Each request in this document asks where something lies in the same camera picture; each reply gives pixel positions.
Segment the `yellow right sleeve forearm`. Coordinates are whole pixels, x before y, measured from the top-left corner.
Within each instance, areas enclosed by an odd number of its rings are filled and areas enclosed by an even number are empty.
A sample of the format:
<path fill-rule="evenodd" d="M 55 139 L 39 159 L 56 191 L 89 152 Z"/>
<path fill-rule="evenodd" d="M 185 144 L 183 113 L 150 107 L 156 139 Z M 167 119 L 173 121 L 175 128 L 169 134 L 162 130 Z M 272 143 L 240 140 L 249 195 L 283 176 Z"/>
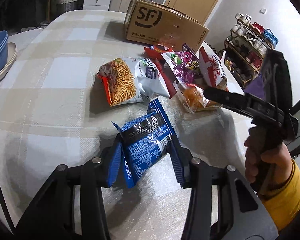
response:
<path fill-rule="evenodd" d="M 300 169 L 292 159 L 292 172 L 279 188 L 258 195 L 277 230 L 282 231 L 300 210 Z"/>

